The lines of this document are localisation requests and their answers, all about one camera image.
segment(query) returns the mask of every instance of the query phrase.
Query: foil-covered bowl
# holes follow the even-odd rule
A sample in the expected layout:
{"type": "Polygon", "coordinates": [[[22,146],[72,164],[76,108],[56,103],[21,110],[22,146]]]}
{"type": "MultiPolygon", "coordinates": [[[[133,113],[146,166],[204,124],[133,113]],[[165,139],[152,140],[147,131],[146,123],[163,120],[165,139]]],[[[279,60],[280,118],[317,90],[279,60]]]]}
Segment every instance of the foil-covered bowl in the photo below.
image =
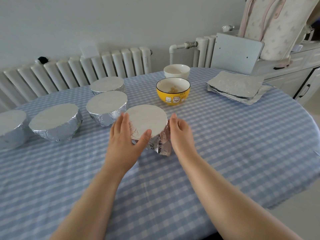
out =
{"type": "Polygon", "coordinates": [[[99,125],[108,126],[127,110],[128,97],[119,91],[110,91],[98,94],[91,98],[86,109],[91,118],[99,125]]]}
{"type": "Polygon", "coordinates": [[[109,91],[126,92],[125,81],[117,76],[101,78],[91,84],[90,89],[94,95],[109,91]]]}
{"type": "Polygon", "coordinates": [[[49,141],[70,140],[82,123],[82,115],[75,104],[59,104],[38,113],[29,124],[30,129],[49,141]]]}
{"type": "Polygon", "coordinates": [[[27,114],[21,110],[0,113],[0,150],[14,149],[24,144],[32,132],[27,114]]]}
{"type": "Polygon", "coordinates": [[[131,139],[135,143],[142,134],[151,129],[152,134],[147,149],[154,150],[158,154],[170,156],[170,130],[166,112],[154,105],[143,104],[131,107],[127,110],[130,117],[131,139]]]}

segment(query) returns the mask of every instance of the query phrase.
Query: blue checkered tablecloth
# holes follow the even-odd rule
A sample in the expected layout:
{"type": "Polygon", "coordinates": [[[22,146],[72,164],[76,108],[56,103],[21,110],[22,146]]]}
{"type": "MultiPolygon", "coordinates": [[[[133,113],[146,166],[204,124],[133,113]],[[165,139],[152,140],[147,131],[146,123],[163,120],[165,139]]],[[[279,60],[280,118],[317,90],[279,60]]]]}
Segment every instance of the blue checkered tablecloth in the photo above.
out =
{"type": "MultiPolygon", "coordinates": [[[[220,70],[192,68],[189,97],[167,106],[157,96],[163,72],[125,80],[129,106],[176,112],[192,127],[199,154],[265,208],[305,190],[320,174],[320,133],[311,116],[273,88],[245,105],[206,90],[220,70]]],[[[104,162],[109,128],[86,111],[88,86],[56,92],[19,109],[34,117],[47,107],[76,104],[83,123],[67,142],[33,136],[0,152],[0,239],[47,239],[104,162]]],[[[174,153],[144,151],[119,185],[106,239],[200,239],[216,230],[174,153]]]]}

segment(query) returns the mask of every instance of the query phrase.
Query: cabinet handle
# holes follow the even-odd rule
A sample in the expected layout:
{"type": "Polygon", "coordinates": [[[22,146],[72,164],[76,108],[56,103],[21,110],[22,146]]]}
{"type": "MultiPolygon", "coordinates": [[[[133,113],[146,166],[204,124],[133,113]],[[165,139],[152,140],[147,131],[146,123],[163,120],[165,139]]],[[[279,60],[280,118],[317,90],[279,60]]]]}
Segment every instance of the cabinet handle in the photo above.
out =
{"type": "Polygon", "coordinates": [[[309,88],[310,88],[310,84],[307,85],[307,89],[306,91],[303,93],[303,95],[299,96],[300,98],[302,98],[303,96],[306,95],[306,93],[309,91],[309,88]]]}

